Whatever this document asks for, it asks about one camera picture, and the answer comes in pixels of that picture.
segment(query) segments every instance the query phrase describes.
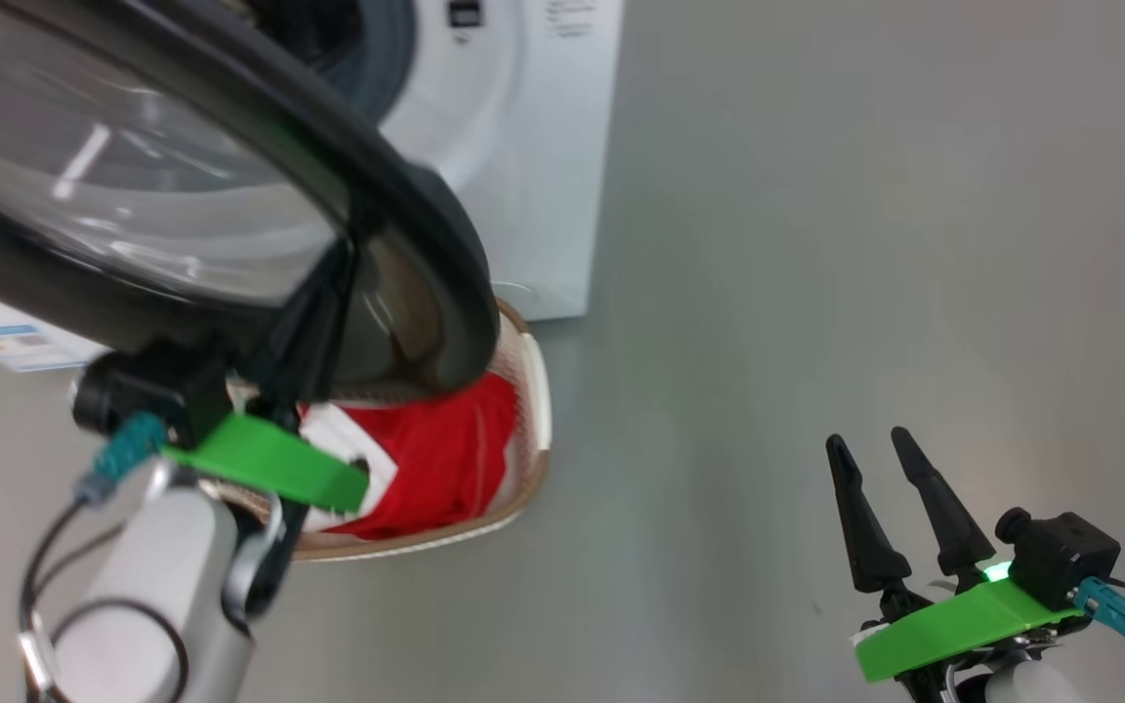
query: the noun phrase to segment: washing machine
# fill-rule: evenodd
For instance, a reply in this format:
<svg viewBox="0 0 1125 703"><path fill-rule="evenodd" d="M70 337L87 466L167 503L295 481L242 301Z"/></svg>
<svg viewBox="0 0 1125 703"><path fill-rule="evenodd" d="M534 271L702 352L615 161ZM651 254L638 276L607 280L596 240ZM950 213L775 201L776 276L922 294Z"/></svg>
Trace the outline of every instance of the washing machine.
<svg viewBox="0 0 1125 703"><path fill-rule="evenodd" d="M250 27L263 45L271 45L262 48L264 56L305 67L327 85L332 98L378 126L381 137L410 163L423 166L421 173L441 178L482 241L497 297L529 319L584 315L602 200L621 0L188 0L181 4L201 4L206 13L223 13L228 21ZM143 106L133 108L148 110ZM178 108L171 108L171 124L184 121L176 114ZM11 120L30 119L28 107L0 115L0 138L26 134ZM201 262L205 285L214 285L228 298L263 290L282 294L295 283L289 267L250 267L234 276L217 271L212 253L237 241L253 253L248 256L271 250L272 262L289 260L298 263L294 268L305 268L312 263L315 242L322 240L321 222L304 204L263 188L271 180L267 166L250 168L245 160L231 157L233 147L219 143L223 137L206 134L204 129L212 130L191 121L187 144L206 139L207 152L200 157L181 152L151 155L156 146L133 144L130 129L114 126L107 134L65 135L90 145L88 163L68 164L72 170L68 196L104 204L91 208L84 224L69 218L65 226L79 231L81 246L150 270L169 285L183 288L194 262ZM4 164L18 163L19 153L27 151L27 145L0 145ZM133 157L125 156L129 152ZM47 156L30 157L39 159L33 165L42 172L47 169L40 166L52 166L44 163ZM124 163L117 165L117 157ZM130 164L134 159L156 157L174 168L143 174ZM48 174L63 177L56 169L50 168ZM24 191L40 187L27 174L9 172L0 170L0 183L17 182ZM231 182L237 188L228 188ZM125 197L125 204L107 205ZM117 235L124 215L114 208L137 213L147 204L148 211L158 213L152 214L158 219L152 231L138 232L136 240ZM152 246L152 236L196 223L204 232L201 245L174 252ZM17 370L79 366L102 349L98 339L53 315L30 315L0 297L0 361L6 366Z"/></svg>

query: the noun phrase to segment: laundry basket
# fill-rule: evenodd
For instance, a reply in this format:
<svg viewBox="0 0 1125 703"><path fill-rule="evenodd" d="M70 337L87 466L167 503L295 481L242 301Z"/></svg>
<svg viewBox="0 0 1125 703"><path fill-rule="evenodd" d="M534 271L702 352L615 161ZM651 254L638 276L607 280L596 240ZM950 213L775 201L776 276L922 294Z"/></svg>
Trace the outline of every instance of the laundry basket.
<svg viewBox="0 0 1125 703"><path fill-rule="evenodd" d="M510 441L512 444L507 453L503 490L500 490L485 514L443 529L375 542L349 534L305 533L300 535L298 548L294 551L294 560L374 559L462 542L464 539L504 529L536 497L550 462L552 417L549 378L544 372L540 346L537 346L537 340L530 334L528 323L501 299L497 308L501 312L501 331L488 370L512 382L519 402L519 414L514 422L514 435ZM213 488L225 499L251 508L260 517L267 516L268 503L260 495L235 485L214 485Z"/></svg>

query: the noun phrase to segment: washing machine door glass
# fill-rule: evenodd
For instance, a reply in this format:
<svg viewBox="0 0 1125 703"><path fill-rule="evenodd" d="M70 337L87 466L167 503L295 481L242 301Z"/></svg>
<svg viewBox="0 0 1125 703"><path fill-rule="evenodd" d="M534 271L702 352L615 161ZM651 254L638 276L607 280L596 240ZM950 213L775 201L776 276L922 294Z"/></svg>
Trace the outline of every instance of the washing machine door glass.
<svg viewBox="0 0 1125 703"><path fill-rule="evenodd" d="M336 238L210 119L3 13L0 209L72 256L254 301L294 292Z"/></svg>
<svg viewBox="0 0 1125 703"><path fill-rule="evenodd" d="M0 299L117 349L222 334L304 399L456 390L500 328L446 183L174 0L0 0Z"/></svg>

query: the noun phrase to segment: red clothing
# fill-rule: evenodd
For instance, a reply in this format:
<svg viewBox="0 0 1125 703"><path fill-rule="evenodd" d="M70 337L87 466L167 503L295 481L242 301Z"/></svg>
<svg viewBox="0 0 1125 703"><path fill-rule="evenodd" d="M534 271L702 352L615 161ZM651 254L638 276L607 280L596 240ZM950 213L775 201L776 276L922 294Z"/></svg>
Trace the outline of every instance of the red clothing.
<svg viewBox="0 0 1125 703"><path fill-rule="evenodd" d="M483 515L506 472L519 405L514 387L486 373L454 396L400 408L343 408L397 463L371 513L330 533L388 539Z"/></svg>

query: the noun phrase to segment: blue connector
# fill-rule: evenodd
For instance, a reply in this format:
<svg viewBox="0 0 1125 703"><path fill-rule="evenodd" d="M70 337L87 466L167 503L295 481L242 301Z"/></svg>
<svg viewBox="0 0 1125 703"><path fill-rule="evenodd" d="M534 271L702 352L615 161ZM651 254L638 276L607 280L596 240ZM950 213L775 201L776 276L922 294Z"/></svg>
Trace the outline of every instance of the blue connector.
<svg viewBox="0 0 1125 703"><path fill-rule="evenodd" d="M1099 578L1086 578L1074 595L1076 609L1125 638L1125 597Z"/></svg>
<svg viewBox="0 0 1125 703"><path fill-rule="evenodd" d="M133 415L93 457L93 466L74 486L76 499L101 506L133 469L168 444L168 426L151 413Z"/></svg>

